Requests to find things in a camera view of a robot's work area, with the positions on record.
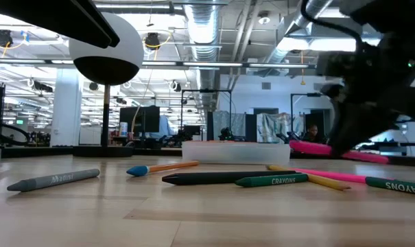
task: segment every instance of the ceiling duct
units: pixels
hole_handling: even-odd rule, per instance
[[[184,5],[187,16],[187,30],[190,36],[190,42],[201,45],[214,45],[217,43],[220,7],[218,5]],[[195,61],[215,62],[218,59],[217,47],[192,47],[192,56]],[[218,89],[219,72],[216,70],[197,70],[197,84],[199,89]],[[204,109],[215,107],[211,97],[201,94],[201,103]]]
[[[306,6],[306,11],[313,18],[318,18],[331,3],[332,0],[309,0]],[[264,62],[277,64],[282,62],[282,60],[286,57],[289,50],[285,49],[281,43],[285,35],[291,34],[292,32],[297,32],[298,30],[305,30],[306,32],[309,32],[310,22],[305,20],[305,18],[300,13],[301,4],[302,1],[298,3],[297,11],[295,11],[295,13],[282,18],[278,29],[279,43]],[[277,69],[262,69],[258,72],[255,72],[254,75],[266,77],[269,75],[280,75],[281,73],[285,72],[287,72],[285,69],[282,71]]]

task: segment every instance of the person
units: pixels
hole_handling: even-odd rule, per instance
[[[326,143],[326,138],[321,134],[318,134],[318,127],[315,124],[309,125],[308,131],[302,138],[302,141],[308,141],[312,143]]]

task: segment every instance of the black and white ball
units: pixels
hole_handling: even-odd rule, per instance
[[[125,19],[111,13],[102,15],[119,36],[119,44],[102,49],[71,38],[70,56],[78,71],[92,82],[120,85],[139,72],[143,62],[142,40]]]

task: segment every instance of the black metal frame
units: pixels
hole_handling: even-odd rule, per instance
[[[230,100],[229,100],[229,115],[228,115],[228,127],[230,128],[230,131],[232,130],[232,91],[231,90],[216,90],[216,89],[183,89],[181,90],[181,115],[180,115],[180,129],[182,130],[182,107],[183,107],[183,101],[185,100],[185,93],[186,92],[199,92],[199,93],[220,93],[220,92],[227,92],[230,94]]]
[[[293,97],[294,96],[297,96],[297,95],[301,95],[301,96],[306,96],[306,97],[321,97],[321,96],[323,96],[323,94],[321,94],[321,93],[292,93],[291,94],[291,99],[290,99],[290,101],[291,101],[291,113],[290,113],[290,117],[291,117],[291,132],[294,132],[293,131],[293,129],[294,129],[294,125],[293,125],[293,109],[294,109],[294,107],[293,107]]]

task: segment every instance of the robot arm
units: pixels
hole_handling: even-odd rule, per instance
[[[344,0],[340,12],[359,24],[382,32],[378,46],[361,42],[352,30],[302,15],[318,25],[337,29],[357,41],[354,52],[321,53],[317,75],[336,76],[344,85],[327,85],[322,93],[331,98],[335,122],[328,144],[339,156],[358,143],[389,129],[397,129],[399,115],[415,119],[415,0]]]

